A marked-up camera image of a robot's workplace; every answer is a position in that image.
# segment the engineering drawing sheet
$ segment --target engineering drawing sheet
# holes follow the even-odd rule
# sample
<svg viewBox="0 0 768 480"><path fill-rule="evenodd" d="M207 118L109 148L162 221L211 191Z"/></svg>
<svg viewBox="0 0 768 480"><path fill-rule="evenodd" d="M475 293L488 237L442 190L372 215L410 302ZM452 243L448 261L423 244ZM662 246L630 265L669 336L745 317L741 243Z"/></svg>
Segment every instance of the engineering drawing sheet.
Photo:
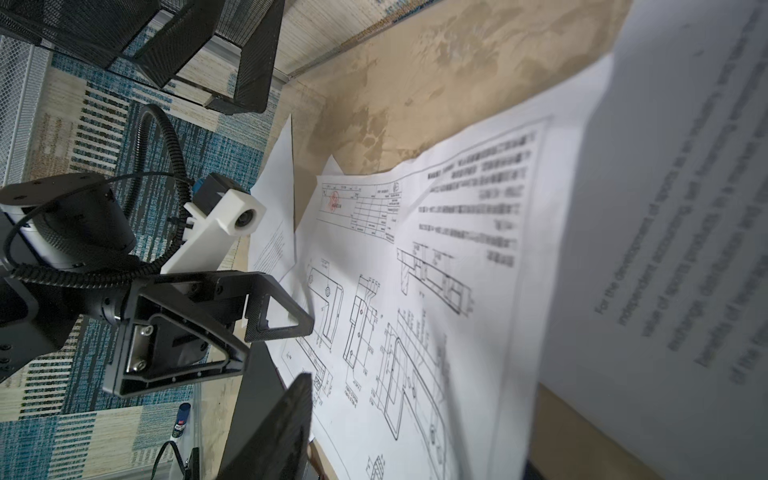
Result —
<svg viewBox="0 0 768 480"><path fill-rule="evenodd" d="M615 45L541 382L661 478L768 478L768 3L670 5Z"/></svg>
<svg viewBox="0 0 768 480"><path fill-rule="evenodd" d="M318 177L282 282L315 329L268 346L286 383L313 374L312 433L340 478L521 472L575 160L611 66L389 172Z"/></svg>

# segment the blue patterned carpet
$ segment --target blue patterned carpet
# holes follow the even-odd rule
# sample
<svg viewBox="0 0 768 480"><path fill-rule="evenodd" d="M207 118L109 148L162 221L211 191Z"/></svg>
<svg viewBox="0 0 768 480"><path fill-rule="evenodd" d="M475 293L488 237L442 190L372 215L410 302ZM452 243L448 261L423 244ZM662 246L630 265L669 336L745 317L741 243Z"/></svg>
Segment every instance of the blue patterned carpet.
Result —
<svg viewBox="0 0 768 480"><path fill-rule="evenodd" d="M105 176L133 171L138 112L142 103L152 101L169 114L177 130L189 177L216 171L244 187L256 181L279 92L271 92L270 107L262 115L216 118L61 55L54 55L51 66L47 87L58 88L55 82L70 86L63 97L60 91L44 95L42 101L48 104L42 105L44 114L38 116L33 140L33 177L67 171ZM206 127L177 116L200 118ZM169 169L159 138L151 143L145 169ZM167 218L178 206L172 180L149 177L142 186L131 218L137 238L134 254L149 260L163 252L172 229ZM128 183L114 188L118 197L124 198L127 187ZM114 334L105 323L83 319L62 351L36 359L0 386L2 480L75 480L151 465L157 448L170 435L179 403L191 398L192 388L133 399L102 392ZM105 442L110 436L114 438Z"/></svg>

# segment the black cable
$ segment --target black cable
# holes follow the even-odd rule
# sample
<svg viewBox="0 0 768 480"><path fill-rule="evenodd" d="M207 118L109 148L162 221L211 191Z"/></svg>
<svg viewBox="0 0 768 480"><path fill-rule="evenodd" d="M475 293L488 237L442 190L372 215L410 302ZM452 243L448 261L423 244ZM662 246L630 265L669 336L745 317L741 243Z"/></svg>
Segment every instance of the black cable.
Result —
<svg viewBox="0 0 768 480"><path fill-rule="evenodd" d="M176 174L169 174L168 172L136 172L133 174L120 175L118 177L105 178L104 180L84 185L83 187L79 187L61 194L42 205L38 205L28 214L24 215L23 218L21 218L18 222L16 222L8 232L8 235L5 236L5 241L3 243L3 263L6 265L6 268L11 271L11 277L21 280L22 282L42 283L44 285L69 286L73 288L108 288L111 286L130 283L134 278L138 276L158 273L163 264L167 262L167 260L173 256L174 253L176 253L176 250L178 250L179 247L176 247L175 250L172 249L172 247L169 247L169 249L166 250L166 252L161 257L158 257L153 262L143 264L136 270L118 273L65 272L48 266L30 265L28 263L19 264L13 260L11 255L11 245L13 239L16 235L18 235L19 231L21 231L21 228L26 225L27 222L29 222L32 218L36 217L47 208L49 208L52 204L55 204L60 200L64 200L66 197L70 197L71 195L79 194L80 192L90 190L100 185L111 184L120 180L126 180L128 178L150 176L172 177L176 179L177 185L182 183L187 188L190 184L194 183L194 180ZM181 234L183 235L185 226L181 224L179 227L181 228Z"/></svg>
<svg viewBox="0 0 768 480"><path fill-rule="evenodd" d="M168 440L163 444L163 446L160 447L160 451L157 453L157 457L154 459L154 465L152 466L152 476L149 480L154 480L154 474L157 472L157 464L160 463L160 458L163 456L163 452L165 452L165 447L167 447L170 444L170 447L174 450L174 455L176 455L176 462L179 464L179 468L181 469L181 476L183 477L186 473L184 471L184 461L181 459L181 454L179 453L179 448L176 446L176 442L173 440Z"/></svg>
<svg viewBox="0 0 768 480"><path fill-rule="evenodd" d="M147 144L149 143L149 134L152 132L152 119L157 122L157 126L160 128L160 133L165 142L165 147L168 150L168 156L170 157L170 168L176 175L183 177L187 176L187 169L184 166L184 156L181 153L181 146L179 144L179 137L176 135L174 126L168 120L168 116L165 114L162 108L155 104L146 104L139 111L139 125L136 128L136 141L134 142L134 171L140 172L144 170L144 165L147 163ZM138 199L139 189L141 186L141 179L134 180L131 185L131 189L128 191L128 195L123 205L123 213L126 218L129 218L133 213L136 199ZM191 193L189 187L185 184L177 182L177 191L179 193L180 203L180 218L186 223L189 213L184 209L184 204L191 201Z"/></svg>

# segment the black plastic part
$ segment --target black plastic part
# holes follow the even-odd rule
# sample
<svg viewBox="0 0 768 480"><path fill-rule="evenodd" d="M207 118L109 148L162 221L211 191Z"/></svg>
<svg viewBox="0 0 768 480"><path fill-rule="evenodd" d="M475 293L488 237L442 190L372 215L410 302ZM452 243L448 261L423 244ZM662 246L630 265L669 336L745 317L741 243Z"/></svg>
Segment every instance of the black plastic part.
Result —
<svg viewBox="0 0 768 480"><path fill-rule="evenodd" d="M246 295L246 317L255 325L266 325L266 308L252 316L251 303L275 300L294 317L298 326L257 329L259 340L305 336L314 319L265 273L218 271L147 276L135 280L127 295L119 322L117 345L104 374L104 390L129 397L204 380L239 375L248 347L231 331L242 316ZM134 352L136 326L153 326L151 342L142 355L146 366L128 372L137 358ZM195 363L210 344L225 360Z"/></svg>
<svg viewBox="0 0 768 480"><path fill-rule="evenodd" d="M11 184L0 189L0 209L16 223L31 209L103 179L99 174L79 173ZM89 272L137 266L137 259L129 255L136 237L109 185L97 185L59 200L30 220L29 226L32 228L22 229L22 235L54 268Z"/></svg>
<svg viewBox="0 0 768 480"><path fill-rule="evenodd" d="M0 237L5 238L11 222L0 213ZM11 244L15 258L37 263L32 250L21 238ZM26 286L8 276L0 266L0 382L35 357L64 346L78 316L65 302L64 292L47 286Z"/></svg>
<svg viewBox="0 0 768 480"><path fill-rule="evenodd" d="M245 192L235 180L217 173L209 174L192 197L192 203L204 214L209 215L230 189Z"/></svg>
<svg viewBox="0 0 768 480"><path fill-rule="evenodd" d="M153 282L169 280L160 277L139 279L131 286L124 321L118 329L114 358L104 374L104 390L107 392L125 398L172 386L239 375L243 370L248 347L220 323L221 319L215 319L174 284ZM152 325L155 329L154 342L149 356L142 358L147 363L146 369L128 373L136 325ZM209 343L220 350L225 359L191 364L202 359L204 350L197 349L197 356L184 355L189 352L187 347L190 342L181 345L181 349L167 349L169 343L164 339L170 339L172 344L174 339L179 338L179 333L182 338L191 336L198 342Z"/></svg>
<svg viewBox="0 0 768 480"><path fill-rule="evenodd" d="M286 391L266 343L250 346L219 470L229 465Z"/></svg>
<svg viewBox="0 0 768 480"><path fill-rule="evenodd" d="M141 73L164 87L214 36L223 7L224 0L190 0L134 56Z"/></svg>
<svg viewBox="0 0 768 480"><path fill-rule="evenodd" d="M312 376L301 373L218 480L300 479L312 420Z"/></svg>
<svg viewBox="0 0 768 480"><path fill-rule="evenodd" d="M184 470L184 480L200 480L200 448L195 447L190 453L187 468Z"/></svg>
<svg viewBox="0 0 768 480"><path fill-rule="evenodd" d="M232 98L224 95L211 95L205 102L205 108L225 115L246 114L250 111L242 105L235 104Z"/></svg>
<svg viewBox="0 0 768 480"><path fill-rule="evenodd" d="M248 326L245 332L246 342L266 342L267 340L287 339L307 336L312 333L315 319L305 312L287 291L271 275L258 273L252 277L248 307L245 316ZM267 308L270 298L274 298L293 317L298 325L270 328L267 322Z"/></svg>
<svg viewBox="0 0 768 480"><path fill-rule="evenodd" d="M273 0L259 28L250 36L240 52L234 103L249 111L263 113L269 103L284 8L285 0Z"/></svg>
<svg viewBox="0 0 768 480"><path fill-rule="evenodd" d="M235 227L243 228L247 224L253 220L253 217L256 216L256 211L254 209L245 210L243 213L240 214L240 216L235 220Z"/></svg>
<svg viewBox="0 0 768 480"><path fill-rule="evenodd" d="M129 288L128 285L122 285L114 288L67 289L66 291L72 298L71 305L74 311L116 326Z"/></svg>

